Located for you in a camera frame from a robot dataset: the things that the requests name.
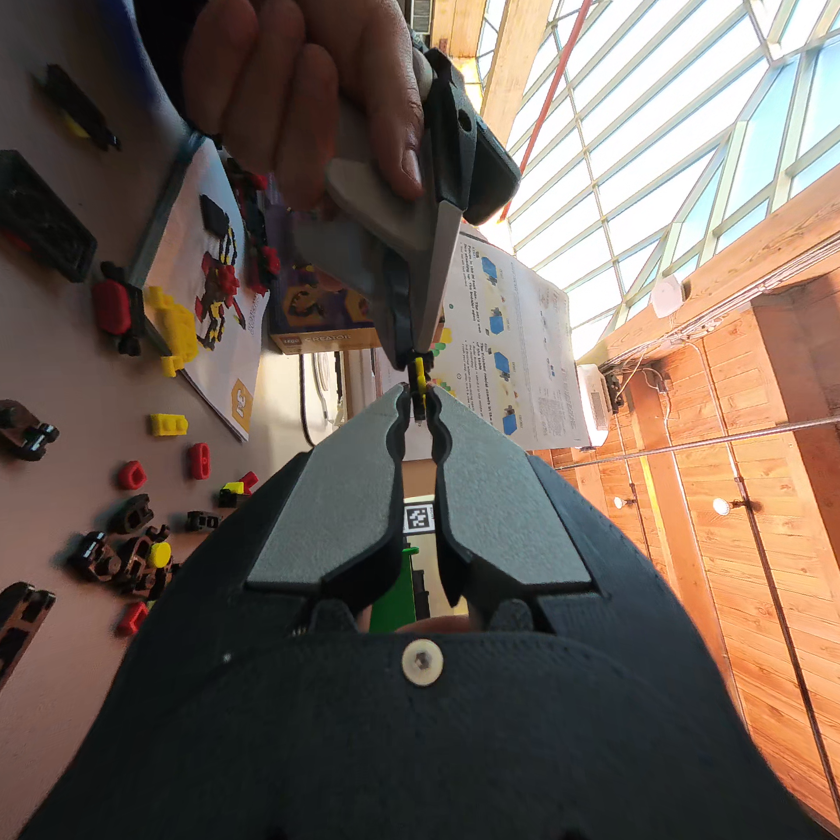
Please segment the pile of lego pieces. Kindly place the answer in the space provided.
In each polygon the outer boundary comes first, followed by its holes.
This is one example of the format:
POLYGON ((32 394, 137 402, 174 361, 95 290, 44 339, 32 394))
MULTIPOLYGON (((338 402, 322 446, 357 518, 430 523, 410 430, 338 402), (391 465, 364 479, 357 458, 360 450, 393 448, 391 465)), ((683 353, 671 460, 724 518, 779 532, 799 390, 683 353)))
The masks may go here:
MULTIPOLYGON (((44 94, 56 104, 74 134, 100 151, 121 151, 121 138, 109 129, 98 104, 56 63, 46 66, 44 94)), ((2 151, 2 236, 39 266, 60 272, 70 282, 85 282, 98 257, 98 239, 35 174, 18 151, 2 151)), ((100 262, 100 280, 93 282, 95 327, 112 339, 112 347, 137 358, 147 337, 142 290, 131 282, 131 268, 109 260, 100 262)), ((42 420, 29 406, 2 400, 2 454, 23 464, 39 464, 60 440, 60 427, 42 420)), ((172 561, 169 528, 147 530, 116 549, 112 535, 133 535, 153 519, 147 497, 131 500, 109 530, 95 530, 81 538, 72 552, 70 567, 95 582, 116 585, 131 598, 141 598, 125 614, 121 633, 135 633, 147 616, 147 604, 163 593, 177 567, 172 561)), ((32 582, 13 582, 2 591, 2 688, 44 626, 56 595, 35 591, 32 582)))

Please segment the open spider instruction booklet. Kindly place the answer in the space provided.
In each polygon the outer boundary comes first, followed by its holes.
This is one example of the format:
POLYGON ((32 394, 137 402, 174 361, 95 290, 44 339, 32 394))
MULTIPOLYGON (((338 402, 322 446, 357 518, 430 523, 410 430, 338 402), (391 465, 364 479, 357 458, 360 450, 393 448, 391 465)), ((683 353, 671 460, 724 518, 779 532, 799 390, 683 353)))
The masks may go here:
POLYGON ((131 268, 131 282, 142 290, 142 311, 150 328, 150 343, 161 353, 163 378, 183 378, 223 423, 249 440, 257 369, 263 357, 263 322, 267 295, 248 287, 244 222, 225 171, 216 146, 193 132, 177 152, 169 183, 145 230, 142 244, 131 268), (219 243, 203 230, 202 201, 207 194, 216 201, 234 226, 238 236, 238 302, 248 319, 242 328, 226 316, 225 337, 214 351, 207 351, 197 337, 207 324, 193 314, 203 295, 202 260, 216 255, 219 243))

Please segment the green plastic bin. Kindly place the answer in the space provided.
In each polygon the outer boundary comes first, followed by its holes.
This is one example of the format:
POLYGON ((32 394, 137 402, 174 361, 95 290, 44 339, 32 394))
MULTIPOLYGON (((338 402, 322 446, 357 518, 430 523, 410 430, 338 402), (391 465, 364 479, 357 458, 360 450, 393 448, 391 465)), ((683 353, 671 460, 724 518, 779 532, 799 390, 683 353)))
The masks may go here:
POLYGON ((413 558, 417 547, 402 538, 401 576, 394 585, 373 604, 370 633, 393 633, 407 623, 415 623, 415 567, 413 558))

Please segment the red yellow black lego model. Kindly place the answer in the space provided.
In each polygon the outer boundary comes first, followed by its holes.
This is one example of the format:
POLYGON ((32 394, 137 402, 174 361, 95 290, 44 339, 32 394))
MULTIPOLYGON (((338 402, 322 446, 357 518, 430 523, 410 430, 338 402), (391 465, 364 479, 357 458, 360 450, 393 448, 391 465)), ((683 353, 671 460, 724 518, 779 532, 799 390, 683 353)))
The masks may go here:
MULTIPOLYGON (((267 176, 256 176, 242 171, 233 157, 225 160, 242 222, 244 222, 244 253, 248 266, 248 287, 261 299, 267 295, 270 280, 280 272, 277 250, 267 243, 265 230, 265 189, 267 176)), ((225 337, 226 316, 233 316, 242 328, 248 319, 238 302, 238 290, 242 287, 238 277, 238 236, 230 222, 230 215, 212 201, 207 194, 198 196, 203 230, 216 236, 216 255, 207 253, 202 260, 203 269, 203 295, 197 299, 193 314, 207 324, 203 337, 197 337, 207 351, 214 351, 225 337)))

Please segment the person's left hand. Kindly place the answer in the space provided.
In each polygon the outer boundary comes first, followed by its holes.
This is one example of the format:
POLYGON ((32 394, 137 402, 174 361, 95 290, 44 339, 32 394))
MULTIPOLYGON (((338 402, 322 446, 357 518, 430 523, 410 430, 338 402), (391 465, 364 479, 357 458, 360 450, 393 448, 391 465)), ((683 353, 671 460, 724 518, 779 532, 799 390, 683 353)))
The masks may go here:
POLYGON ((183 50, 187 117, 238 164, 273 174, 290 210, 323 198, 336 152, 338 94, 368 114, 379 174, 421 198, 424 101, 397 3, 210 3, 183 50))

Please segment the person's left forearm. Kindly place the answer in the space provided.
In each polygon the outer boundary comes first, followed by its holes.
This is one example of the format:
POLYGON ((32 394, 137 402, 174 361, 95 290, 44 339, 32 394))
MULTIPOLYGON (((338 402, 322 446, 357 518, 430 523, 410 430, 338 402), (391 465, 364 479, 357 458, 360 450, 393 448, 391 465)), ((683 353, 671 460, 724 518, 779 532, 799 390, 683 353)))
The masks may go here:
POLYGON ((153 72, 183 122, 197 129, 187 114, 183 99, 183 53, 207 0, 135 0, 135 22, 153 72))

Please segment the purple lego set box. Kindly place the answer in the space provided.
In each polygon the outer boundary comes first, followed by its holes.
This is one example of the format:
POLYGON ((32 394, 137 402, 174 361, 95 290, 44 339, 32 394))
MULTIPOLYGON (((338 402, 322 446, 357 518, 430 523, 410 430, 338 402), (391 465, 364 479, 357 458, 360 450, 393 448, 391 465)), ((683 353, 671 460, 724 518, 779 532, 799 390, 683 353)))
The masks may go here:
POLYGON ((267 337, 289 357, 383 347, 370 302, 355 290, 323 287, 312 266, 280 266, 270 282, 267 337))

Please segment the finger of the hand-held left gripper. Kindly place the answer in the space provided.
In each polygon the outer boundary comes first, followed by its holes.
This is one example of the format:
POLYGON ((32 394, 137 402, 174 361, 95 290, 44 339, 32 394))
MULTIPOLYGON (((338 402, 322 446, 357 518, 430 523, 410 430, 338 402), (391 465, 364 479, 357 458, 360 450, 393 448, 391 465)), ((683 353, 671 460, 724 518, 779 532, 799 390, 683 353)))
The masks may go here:
POLYGON ((430 351, 441 322, 449 269, 457 257, 463 211, 439 201, 430 244, 413 260, 413 350, 430 351))
POLYGON ((360 294, 393 369, 406 372, 415 358, 410 314, 410 266, 393 248, 377 239, 361 243, 360 294))

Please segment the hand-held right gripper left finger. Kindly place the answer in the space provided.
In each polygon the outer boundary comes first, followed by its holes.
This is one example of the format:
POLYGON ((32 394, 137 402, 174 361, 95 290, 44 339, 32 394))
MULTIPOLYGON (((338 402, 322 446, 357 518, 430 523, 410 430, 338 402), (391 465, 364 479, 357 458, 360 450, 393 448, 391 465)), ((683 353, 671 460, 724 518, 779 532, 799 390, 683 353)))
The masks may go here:
POLYGON ((410 390, 397 384, 318 442, 248 576, 256 591, 364 610, 402 567, 410 390))

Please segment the printed instruction sheet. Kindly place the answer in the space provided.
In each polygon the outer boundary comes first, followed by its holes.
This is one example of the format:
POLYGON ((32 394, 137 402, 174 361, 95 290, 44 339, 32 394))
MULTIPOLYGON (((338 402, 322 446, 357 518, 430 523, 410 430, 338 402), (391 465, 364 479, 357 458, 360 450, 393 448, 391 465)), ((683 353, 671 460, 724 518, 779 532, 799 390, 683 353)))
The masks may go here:
POLYGON ((570 342, 570 301, 463 230, 443 295, 430 379, 524 450, 592 442, 570 342))

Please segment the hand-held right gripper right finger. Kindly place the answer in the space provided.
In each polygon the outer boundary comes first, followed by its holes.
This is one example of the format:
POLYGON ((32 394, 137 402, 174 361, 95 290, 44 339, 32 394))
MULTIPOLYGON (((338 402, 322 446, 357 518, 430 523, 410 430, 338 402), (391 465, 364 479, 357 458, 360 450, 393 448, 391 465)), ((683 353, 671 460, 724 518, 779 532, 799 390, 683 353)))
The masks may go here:
POLYGON ((529 455, 463 402, 429 386, 439 576, 450 607, 485 618, 503 600, 593 591, 529 455))

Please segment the black red lego leg piece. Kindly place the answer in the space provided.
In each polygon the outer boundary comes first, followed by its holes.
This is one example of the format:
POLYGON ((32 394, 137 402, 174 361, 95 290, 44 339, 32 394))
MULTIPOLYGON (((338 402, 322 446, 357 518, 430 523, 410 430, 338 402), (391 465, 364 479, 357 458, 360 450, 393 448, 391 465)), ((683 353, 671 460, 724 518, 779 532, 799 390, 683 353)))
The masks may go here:
POLYGON ((425 423, 425 414, 429 414, 425 392, 429 392, 430 369, 433 369, 433 351, 415 353, 407 361, 407 386, 410 386, 415 423, 425 423))

